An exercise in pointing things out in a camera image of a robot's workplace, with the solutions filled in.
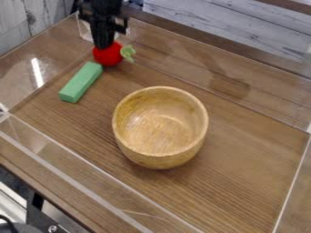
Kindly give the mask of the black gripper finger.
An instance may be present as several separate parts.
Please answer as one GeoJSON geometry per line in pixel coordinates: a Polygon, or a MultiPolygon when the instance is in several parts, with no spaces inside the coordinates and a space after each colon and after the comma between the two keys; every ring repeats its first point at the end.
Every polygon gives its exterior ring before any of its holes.
{"type": "Polygon", "coordinates": [[[93,44],[99,49],[107,48],[115,41],[115,19],[96,19],[91,24],[93,44]]]}

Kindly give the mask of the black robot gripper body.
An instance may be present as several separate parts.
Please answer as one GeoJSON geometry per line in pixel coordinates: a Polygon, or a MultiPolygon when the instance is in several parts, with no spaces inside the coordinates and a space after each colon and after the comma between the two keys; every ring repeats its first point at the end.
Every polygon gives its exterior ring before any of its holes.
{"type": "Polygon", "coordinates": [[[79,18],[88,22],[92,33],[128,32],[128,18],[121,16],[123,0],[77,0],[79,18]]]}

